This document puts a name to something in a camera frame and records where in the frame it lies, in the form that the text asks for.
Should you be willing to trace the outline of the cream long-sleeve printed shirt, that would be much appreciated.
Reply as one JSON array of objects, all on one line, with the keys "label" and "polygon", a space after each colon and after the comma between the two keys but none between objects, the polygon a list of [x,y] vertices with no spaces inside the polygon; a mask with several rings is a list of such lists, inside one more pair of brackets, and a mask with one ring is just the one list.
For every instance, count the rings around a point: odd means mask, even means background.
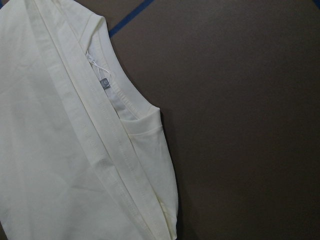
[{"label": "cream long-sleeve printed shirt", "polygon": [[0,10],[0,221],[9,240],[175,240],[161,121],[106,19],[73,0]]}]

